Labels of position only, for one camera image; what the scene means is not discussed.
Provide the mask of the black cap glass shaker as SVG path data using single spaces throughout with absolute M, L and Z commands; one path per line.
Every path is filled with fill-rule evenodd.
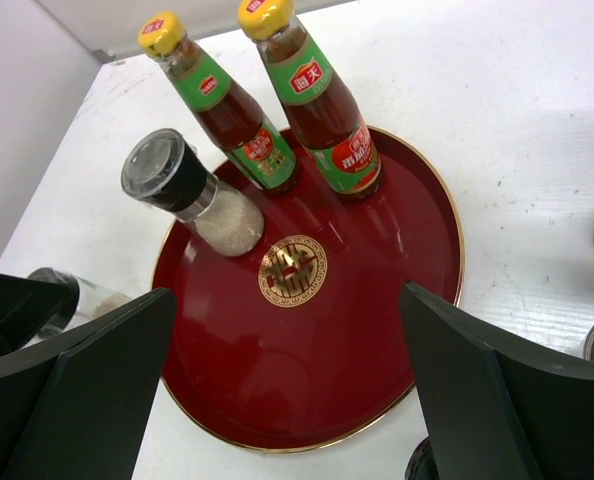
M 121 292 L 53 268 L 39 268 L 30 273 L 28 279 L 65 286 L 74 295 L 74 299 L 61 307 L 38 330 L 27 346 L 79 327 L 132 300 Z

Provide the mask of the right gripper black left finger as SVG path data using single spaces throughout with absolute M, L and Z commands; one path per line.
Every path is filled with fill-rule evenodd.
M 0 479 L 129 479 L 176 315 L 166 288 L 0 357 Z

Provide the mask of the black cap spice jar front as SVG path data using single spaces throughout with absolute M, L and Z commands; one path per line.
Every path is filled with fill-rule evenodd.
M 405 480 L 438 480 L 439 474 L 430 438 L 422 440 L 413 451 L 404 473 Z

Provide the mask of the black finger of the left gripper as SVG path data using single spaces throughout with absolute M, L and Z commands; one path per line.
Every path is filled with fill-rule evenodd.
M 0 273 L 0 356 L 61 333 L 77 310 L 74 276 L 51 268 L 25 278 Z

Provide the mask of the green label sauce bottle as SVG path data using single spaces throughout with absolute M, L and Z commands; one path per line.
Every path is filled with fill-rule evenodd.
M 381 185 L 382 162 L 352 93 L 290 0 L 243 1 L 238 23 L 256 45 L 291 130 L 340 197 Z
M 211 142 L 251 183 L 269 194 L 296 184 L 300 167 L 291 147 L 257 101 L 188 36 L 174 13 L 148 19 L 138 43 Z

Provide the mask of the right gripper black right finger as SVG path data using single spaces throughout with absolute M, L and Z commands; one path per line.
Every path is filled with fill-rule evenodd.
M 594 363 L 406 282 L 405 342 L 439 479 L 594 479 Z

